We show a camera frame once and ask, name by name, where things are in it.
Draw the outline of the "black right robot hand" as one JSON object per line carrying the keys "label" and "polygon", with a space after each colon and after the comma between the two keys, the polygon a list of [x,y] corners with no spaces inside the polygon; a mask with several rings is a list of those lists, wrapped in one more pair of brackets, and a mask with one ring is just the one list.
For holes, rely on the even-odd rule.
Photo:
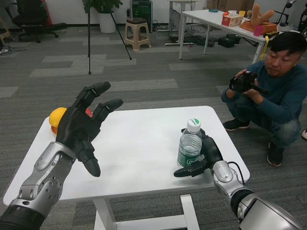
{"label": "black right robot hand", "polygon": [[205,172],[207,169],[212,169],[214,164],[218,161],[222,161],[223,157],[218,149],[213,138],[206,135],[203,129],[200,129],[202,146],[200,156],[203,160],[194,161],[190,166],[178,169],[174,172],[175,177],[195,177]]}

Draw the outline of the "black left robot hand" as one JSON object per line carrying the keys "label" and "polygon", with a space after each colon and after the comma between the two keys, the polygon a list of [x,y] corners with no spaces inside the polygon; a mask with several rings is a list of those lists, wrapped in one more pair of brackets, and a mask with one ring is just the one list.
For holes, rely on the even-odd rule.
{"label": "black left robot hand", "polygon": [[76,97],[76,101],[62,116],[56,141],[74,152],[78,161],[82,162],[87,171],[94,177],[101,174],[98,160],[94,156],[92,141],[100,132],[101,124],[107,116],[123,105],[121,99],[100,103],[89,116],[86,109],[95,98],[111,87],[107,81],[84,87]]}

